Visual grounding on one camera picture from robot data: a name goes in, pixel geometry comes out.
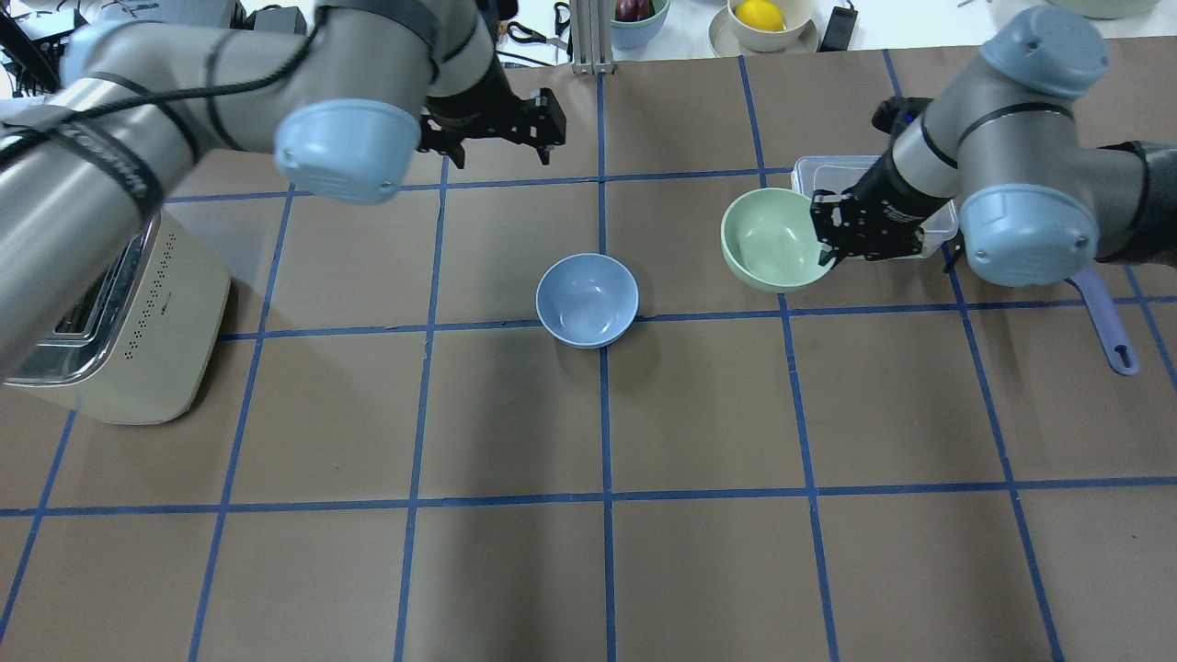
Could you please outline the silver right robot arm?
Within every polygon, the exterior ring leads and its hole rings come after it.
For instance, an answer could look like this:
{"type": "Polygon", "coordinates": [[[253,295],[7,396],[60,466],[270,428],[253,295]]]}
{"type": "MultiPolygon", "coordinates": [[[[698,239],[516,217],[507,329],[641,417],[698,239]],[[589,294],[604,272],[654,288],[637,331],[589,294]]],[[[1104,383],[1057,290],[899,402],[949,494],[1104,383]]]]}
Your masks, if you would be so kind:
{"type": "Polygon", "coordinates": [[[1075,102],[1109,62],[1086,16],[1035,6],[940,95],[889,97],[872,115],[887,148],[853,186],[812,196],[820,266],[915,256],[924,223],[958,198],[967,267],[996,285],[1068,280],[1093,262],[1173,267],[1173,145],[1078,143],[1075,102]]]}

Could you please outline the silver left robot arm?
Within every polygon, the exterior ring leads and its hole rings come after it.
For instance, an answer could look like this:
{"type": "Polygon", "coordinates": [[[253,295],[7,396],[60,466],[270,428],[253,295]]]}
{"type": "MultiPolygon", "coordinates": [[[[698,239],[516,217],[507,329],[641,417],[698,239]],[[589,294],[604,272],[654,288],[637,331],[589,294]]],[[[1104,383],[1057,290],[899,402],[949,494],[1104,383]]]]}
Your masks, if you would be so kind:
{"type": "Polygon", "coordinates": [[[503,139],[548,164],[554,92],[516,94],[476,1],[319,1],[306,35],[91,25],[67,87],[4,120],[4,377],[29,359],[210,151],[295,188],[383,204],[415,154],[503,139]]]}

